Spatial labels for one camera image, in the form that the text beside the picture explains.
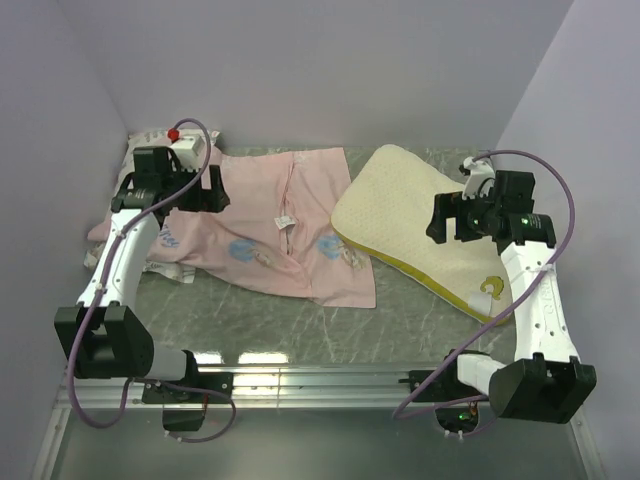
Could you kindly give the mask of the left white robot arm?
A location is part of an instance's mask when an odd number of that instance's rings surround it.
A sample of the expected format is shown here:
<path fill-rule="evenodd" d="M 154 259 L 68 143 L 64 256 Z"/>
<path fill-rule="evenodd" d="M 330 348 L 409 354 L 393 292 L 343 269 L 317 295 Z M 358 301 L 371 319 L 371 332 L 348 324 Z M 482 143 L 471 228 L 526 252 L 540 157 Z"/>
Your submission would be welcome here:
<path fill-rule="evenodd" d="M 157 345 L 133 303 L 149 251 L 173 210 L 220 213 L 230 203 L 219 166 L 195 171 L 170 147 L 140 147 L 134 169 L 111 200 L 108 239 L 75 306 L 56 312 L 54 327 L 68 359 L 67 387 L 78 379 L 166 382 L 179 402 L 195 399 L 201 377 L 192 353 Z"/>

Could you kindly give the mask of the pink pillowcase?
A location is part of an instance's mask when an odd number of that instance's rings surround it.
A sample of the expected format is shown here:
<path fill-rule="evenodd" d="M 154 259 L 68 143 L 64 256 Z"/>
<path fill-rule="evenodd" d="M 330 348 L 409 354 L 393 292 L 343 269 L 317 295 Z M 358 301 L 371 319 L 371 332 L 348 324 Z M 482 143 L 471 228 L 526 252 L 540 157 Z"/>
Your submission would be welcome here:
<path fill-rule="evenodd" d="M 211 162 L 221 168 L 229 206 L 219 214 L 173 210 L 148 260 L 322 306 L 375 307 L 369 257 L 347 246 L 330 225 L 351 184 L 342 148 L 261 156 L 213 149 Z"/>

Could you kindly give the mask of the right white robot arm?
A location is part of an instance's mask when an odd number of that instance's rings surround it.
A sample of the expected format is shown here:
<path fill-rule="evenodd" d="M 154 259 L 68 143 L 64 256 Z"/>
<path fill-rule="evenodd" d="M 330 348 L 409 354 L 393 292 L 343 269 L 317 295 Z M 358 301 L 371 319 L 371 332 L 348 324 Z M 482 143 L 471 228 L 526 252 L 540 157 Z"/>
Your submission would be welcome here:
<path fill-rule="evenodd" d="M 460 241 L 490 238 L 515 302 L 516 350 L 511 363 L 464 351 L 440 376 L 444 394 L 487 396 L 499 418 L 565 424 L 596 386 L 593 366 L 581 362 L 568 332 L 560 299 L 556 236 L 549 216 L 534 213 L 535 179 L 529 172 L 500 170 L 484 196 L 442 193 L 426 233 L 446 242 L 448 219 Z"/>

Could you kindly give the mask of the cream yellow-edged pillow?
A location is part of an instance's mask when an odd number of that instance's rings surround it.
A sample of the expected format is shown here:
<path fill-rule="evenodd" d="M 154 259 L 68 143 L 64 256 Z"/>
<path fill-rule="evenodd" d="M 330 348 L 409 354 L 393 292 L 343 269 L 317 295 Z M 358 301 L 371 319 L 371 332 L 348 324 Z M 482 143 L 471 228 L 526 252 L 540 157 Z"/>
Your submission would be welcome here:
<path fill-rule="evenodd" d="M 461 243 L 426 235 L 434 197 L 463 189 L 408 150 L 384 145 L 336 203 L 330 223 L 347 245 L 412 278 L 458 310 L 488 323 L 512 303 L 510 282 L 489 238 Z"/>

